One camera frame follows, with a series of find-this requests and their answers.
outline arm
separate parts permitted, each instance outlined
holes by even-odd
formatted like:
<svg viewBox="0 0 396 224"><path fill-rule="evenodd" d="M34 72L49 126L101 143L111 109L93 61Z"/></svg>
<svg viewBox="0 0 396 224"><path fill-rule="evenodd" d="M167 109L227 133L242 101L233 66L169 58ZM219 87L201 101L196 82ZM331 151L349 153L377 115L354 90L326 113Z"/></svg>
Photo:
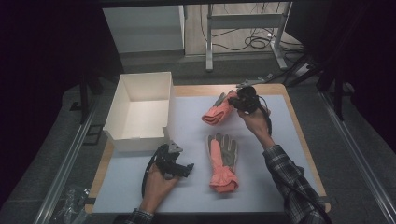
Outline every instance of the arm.
<svg viewBox="0 0 396 224"><path fill-rule="evenodd" d="M302 191L309 198L319 203L323 208L323 201L312 189L304 177L304 169L296 166L281 146L276 145L267 132L267 124L260 110L249 115L238 111L248 129L253 132L262 144L265 163L271 173L276 187L285 200L285 213L292 223L325 223L318 210L306 199L287 187L283 182L289 183Z"/></svg>
<svg viewBox="0 0 396 224"><path fill-rule="evenodd" d="M145 197L139 208L124 222L125 224L149 224L154 216L154 212L161 204L163 199L175 187L178 176L173 179L166 180L163 178L157 165L154 163L148 173L148 180L145 187Z"/></svg>

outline white mat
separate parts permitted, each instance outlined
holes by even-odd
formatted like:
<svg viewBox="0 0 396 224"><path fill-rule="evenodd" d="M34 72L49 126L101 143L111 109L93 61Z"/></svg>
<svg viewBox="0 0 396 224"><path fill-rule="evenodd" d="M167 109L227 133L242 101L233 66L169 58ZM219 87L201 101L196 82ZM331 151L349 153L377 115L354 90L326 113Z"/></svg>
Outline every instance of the white mat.
<svg viewBox="0 0 396 224"><path fill-rule="evenodd" d="M179 181L158 212L283 212L283 199L265 166L262 147L236 111L219 127L201 121L201 116L217 98L176 98L175 142L184 148L177 163L195 165L190 176ZM264 99L272 111L275 142L285 149L297 165L305 168L306 179L318 190L283 96L264 96ZM215 133L230 134L239 146L236 163L239 189L233 193L217 194L209 187L212 170L206 154L205 138ZM142 200L142 178L149 159L150 155L119 153L115 149L93 212L130 213L138 207Z"/></svg>

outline person's left hand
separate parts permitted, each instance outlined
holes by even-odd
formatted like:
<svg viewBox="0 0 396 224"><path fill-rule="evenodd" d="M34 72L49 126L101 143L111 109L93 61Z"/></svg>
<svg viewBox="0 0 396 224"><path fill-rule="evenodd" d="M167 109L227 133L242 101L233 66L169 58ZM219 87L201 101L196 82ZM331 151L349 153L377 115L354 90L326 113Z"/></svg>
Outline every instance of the person's left hand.
<svg viewBox="0 0 396 224"><path fill-rule="evenodd" d="M145 186L145 196L140 209L151 214L154 214L157 207L168 195L168 193L175 187L179 176L175 176L170 180L166 180L154 163L148 171L148 180Z"/></svg>

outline human hand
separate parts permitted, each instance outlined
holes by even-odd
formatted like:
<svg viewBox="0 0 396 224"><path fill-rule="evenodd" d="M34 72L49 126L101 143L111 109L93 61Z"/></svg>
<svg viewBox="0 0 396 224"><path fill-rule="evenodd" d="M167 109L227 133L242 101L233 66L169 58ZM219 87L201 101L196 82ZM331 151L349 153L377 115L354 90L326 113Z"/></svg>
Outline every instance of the human hand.
<svg viewBox="0 0 396 224"><path fill-rule="evenodd" d="M175 187L179 176L174 176L170 180L166 180L154 163L148 171L148 179L145 186L145 196L140 209L151 214L157 210L157 207L169 192Z"/></svg>
<svg viewBox="0 0 396 224"><path fill-rule="evenodd" d="M268 112L268 115L271 114L271 111L269 109L264 109ZM238 115L241 119L244 120L247 128L254 135L256 135L263 148L268 148L275 144L274 140L271 138L271 135L268 133L268 124L265 120L265 116L259 108L250 114L246 114L244 111L238 110Z"/></svg>

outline pink glove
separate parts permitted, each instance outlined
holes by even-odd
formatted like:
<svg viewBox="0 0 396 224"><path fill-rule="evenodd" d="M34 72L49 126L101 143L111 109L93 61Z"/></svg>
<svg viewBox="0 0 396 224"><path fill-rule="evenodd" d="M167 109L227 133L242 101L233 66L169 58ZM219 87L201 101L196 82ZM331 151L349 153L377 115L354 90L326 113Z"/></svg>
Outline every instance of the pink glove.
<svg viewBox="0 0 396 224"><path fill-rule="evenodd" d="M222 123L233 112L233 106L228 103L230 97L237 97L236 91L230 91L227 95L222 93L209 111L202 116L202 120L213 126Z"/></svg>
<svg viewBox="0 0 396 224"><path fill-rule="evenodd" d="M218 193L231 192L238 188L238 178L235 175L237 145L230 135L207 137L213 175L209 186Z"/></svg>

